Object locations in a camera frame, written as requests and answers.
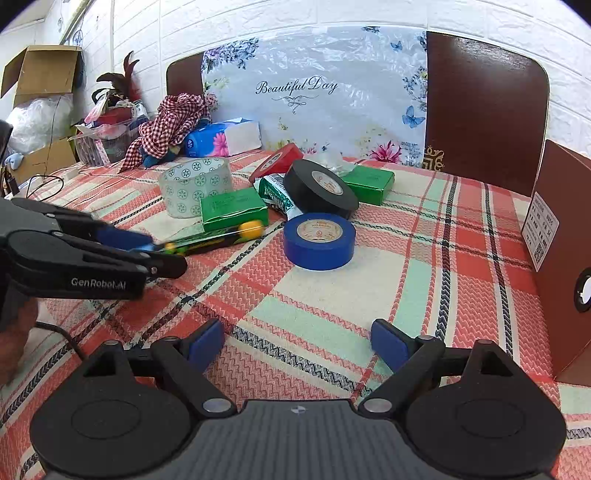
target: plastic storage box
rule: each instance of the plastic storage box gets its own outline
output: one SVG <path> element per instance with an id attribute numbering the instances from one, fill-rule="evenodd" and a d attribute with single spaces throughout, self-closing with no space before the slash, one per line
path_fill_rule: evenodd
<path id="1" fill-rule="evenodd" d="M 101 125 L 93 128 L 92 133 L 76 135 L 73 140 L 78 158 L 91 167 L 123 160 L 131 142 L 139 137 L 139 126 L 148 120 L 142 116 L 115 125 Z"/>

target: green packaging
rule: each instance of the green packaging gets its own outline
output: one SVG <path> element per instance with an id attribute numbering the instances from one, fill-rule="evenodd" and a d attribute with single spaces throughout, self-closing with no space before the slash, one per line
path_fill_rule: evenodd
<path id="1" fill-rule="evenodd" d="M 351 187 L 360 202 L 382 205 L 385 196 L 394 184 L 394 172 L 357 165 L 342 177 Z"/>
<path id="2" fill-rule="evenodd" d="M 227 228 L 249 220 L 269 225 L 265 202 L 252 187 L 201 199 L 203 229 L 206 232 Z"/>

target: brown cardboard panel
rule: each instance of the brown cardboard panel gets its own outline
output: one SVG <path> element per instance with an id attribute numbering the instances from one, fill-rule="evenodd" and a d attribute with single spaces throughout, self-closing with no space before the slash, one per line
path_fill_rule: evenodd
<path id="1" fill-rule="evenodd" d="M 591 223 L 586 218 L 591 161 L 550 140 L 535 183 L 559 226 L 540 270 L 534 273 L 548 329 L 554 376 L 591 386 L 591 310 L 574 303 L 579 275 L 591 267 Z"/>
<path id="2" fill-rule="evenodd" d="M 70 143 L 67 138 L 62 138 L 53 142 L 49 147 L 26 155 L 22 159 L 21 165 L 16 170 L 11 169 L 11 173 L 20 185 L 33 175 L 49 175 L 74 163 L 76 163 L 76 159 Z"/>
<path id="3" fill-rule="evenodd" d="M 2 95 L 16 83 L 14 105 L 34 98 L 70 93 L 79 47 L 32 45 L 4 69 Z"/>
<path id="4" fill-rule="evenodd" d="M 4 67 L 0 98 L 6 95 L 7 91 L 12 88 L 12 85 L 18 81 L 18 76 L 21 74 L 22 62 L 25 59 L 25 53 L 27 53 L 26 48 Z"/>

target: white brick wall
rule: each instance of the white brick wall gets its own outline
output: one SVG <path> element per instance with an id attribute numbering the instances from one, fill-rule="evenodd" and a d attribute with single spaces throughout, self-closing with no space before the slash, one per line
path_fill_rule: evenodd
<path id="1" fill-rule="evenodd" d="M 68 12 L 79 1 L 72 0 Z M 45 41 L 59 39 L 59 8 L 56 0 L 45 21 Z M 83 108 L 92 105 L 96 77 L 111 67 L 111 47 L 114 71 L 121 71 L 123 57 L 134 50 L 138 84 L 155 111 L 174 60 L 236 37 L 334 22 L 415 25 L 536 59 L 550 78 L 547 136 L 591 157 L 591 28 L 560 0 L 95 0 L 82 23 Z"/>

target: floral plastic cover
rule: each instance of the floral plastic cover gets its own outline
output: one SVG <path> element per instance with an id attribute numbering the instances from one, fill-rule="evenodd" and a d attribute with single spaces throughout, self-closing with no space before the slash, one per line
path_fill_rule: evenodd
<path id="1" fill-rule="evenodd" d="M 421 167 L 427 120 L 426 32 L 305 27 L 239 40 L 203 56 L 216 121 L 259 122 L 263 146 Z"/>

